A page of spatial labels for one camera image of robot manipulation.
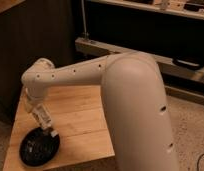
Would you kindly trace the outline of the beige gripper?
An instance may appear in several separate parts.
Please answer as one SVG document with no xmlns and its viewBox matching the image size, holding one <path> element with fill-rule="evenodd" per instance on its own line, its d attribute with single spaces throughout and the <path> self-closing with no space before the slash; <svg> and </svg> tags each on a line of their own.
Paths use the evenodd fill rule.
<svg viewBox="0 0 204 171">
<path fill-rule="evenodd" d="M 28 113 L 31 113 L 32 110 L 39 104 L 41 104 L 44 101 L 45 97 L 44 96 L 40 96 L 40 97 L 34 97 L 32 96 L 28 89 L 25 89 L 25 100 L 24 100 L 24 104 L 25 104 L 25 110 Z"/>
</svg>

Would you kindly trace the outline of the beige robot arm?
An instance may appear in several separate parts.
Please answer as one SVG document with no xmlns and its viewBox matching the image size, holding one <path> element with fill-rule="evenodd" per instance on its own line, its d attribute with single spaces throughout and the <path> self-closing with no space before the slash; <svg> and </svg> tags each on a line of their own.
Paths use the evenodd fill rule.
<svg viewBox="0 0 204 171">
<path fill-rule="evenodd" d="M 119 53 L 61 68 L 40 58 L 21 80 L 26 111 L 51 137 L 58 133 L 43 105 L 47 90 L 54 86 L 98 85 L 120 171 L 179 171 L 166 91 L 151 55 Z"/>
</svg>

